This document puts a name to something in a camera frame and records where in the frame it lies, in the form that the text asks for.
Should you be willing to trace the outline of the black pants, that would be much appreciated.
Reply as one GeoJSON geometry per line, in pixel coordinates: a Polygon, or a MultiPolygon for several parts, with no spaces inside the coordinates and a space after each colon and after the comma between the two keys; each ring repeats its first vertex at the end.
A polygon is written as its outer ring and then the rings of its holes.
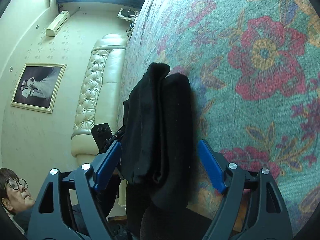
{"type": "Polygon", "coordinates": [[[123,122],[129,230],[140,239],[202,239],[211,221],[188,208],[196,173],[188,78],[150,64],[124,102],[123,122]]]}

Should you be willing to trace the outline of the cream tufted headboard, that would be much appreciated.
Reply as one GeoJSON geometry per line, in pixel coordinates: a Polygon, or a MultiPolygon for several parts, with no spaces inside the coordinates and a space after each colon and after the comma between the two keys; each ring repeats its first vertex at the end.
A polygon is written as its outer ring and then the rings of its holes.
{"type": "Polygon", "coordinates": [[[127,37],[108,34],[97,40],[87,64],[75,113],[71,154],[78,165],[90,163],[98,154],[91,129],[107,123],[118,130],[117,114],[127,37]]]}

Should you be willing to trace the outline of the framed wedding photo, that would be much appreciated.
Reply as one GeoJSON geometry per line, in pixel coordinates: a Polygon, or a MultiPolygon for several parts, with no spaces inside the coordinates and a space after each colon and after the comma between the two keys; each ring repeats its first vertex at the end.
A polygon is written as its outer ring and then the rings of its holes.
{"type": "Polygon", "coordinates": [[[65,69],[65,64],[26,63],[16,83],[11,106],[51,114],[65,69]]]}

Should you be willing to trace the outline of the white air conditioner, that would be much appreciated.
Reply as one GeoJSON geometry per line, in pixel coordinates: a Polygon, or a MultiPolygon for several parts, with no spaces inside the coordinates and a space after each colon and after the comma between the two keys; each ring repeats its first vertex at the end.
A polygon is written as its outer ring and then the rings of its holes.
{"type": "Polygon", "coordinates": [[[68,21],[70,18],[70,13],[68,11],[60,12],[57,17],[53,20],[53,22],[46,29],[47,37],[55,37],[57,33],[60,31],[62,26],[68,21]]]}

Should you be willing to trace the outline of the white small fan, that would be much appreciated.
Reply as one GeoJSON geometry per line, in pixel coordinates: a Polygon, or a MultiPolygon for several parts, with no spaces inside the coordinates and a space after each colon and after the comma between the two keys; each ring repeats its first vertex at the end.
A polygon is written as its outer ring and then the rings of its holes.
{"type": "Polygon", "coordinates": [[[117,17],[127,22],[134,22],[138,15],[138,11],[128,8],[121,8],[117,17]]]}

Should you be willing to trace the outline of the floral bedspread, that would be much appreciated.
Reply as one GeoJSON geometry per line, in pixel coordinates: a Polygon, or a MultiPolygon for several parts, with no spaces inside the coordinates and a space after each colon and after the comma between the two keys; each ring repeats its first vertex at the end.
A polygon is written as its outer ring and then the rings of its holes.
{"type": "Polygon", "coordinates": [[[309,0],[145,0],[121,101],[153,62],[188,77],[197,139],[271,171],[298,234],[319,204],[319,16],[309,0]]]}

